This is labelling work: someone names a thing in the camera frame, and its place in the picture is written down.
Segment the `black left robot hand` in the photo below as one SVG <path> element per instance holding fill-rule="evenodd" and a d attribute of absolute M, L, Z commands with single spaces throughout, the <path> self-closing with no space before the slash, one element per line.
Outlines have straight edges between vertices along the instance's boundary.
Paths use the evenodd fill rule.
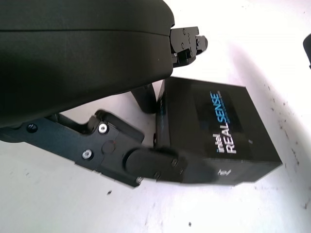
<path fill-rule="evenodd" d="M 63 111 L 131 91 L 156 110 L 152 83 L 207 49 L 197 27 L 174 27 L 162 0 L 3 0 L 0 139 L 25 142 L 127 185 L 142 179 L 207 183 L 212 170 L 98 110 L 79 124 Z"/>

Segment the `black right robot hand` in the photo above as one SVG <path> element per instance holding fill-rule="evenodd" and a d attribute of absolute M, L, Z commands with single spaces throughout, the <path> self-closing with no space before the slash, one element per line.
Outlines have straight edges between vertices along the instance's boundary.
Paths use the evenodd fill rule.
<path fill-rule="evenodd" d="M 311 64 L 311 34 L 309 34 L 304 40 L 303 40 L 303 48 L 306 53 L 306 56 L 309 60 L 309 63 Z"/>

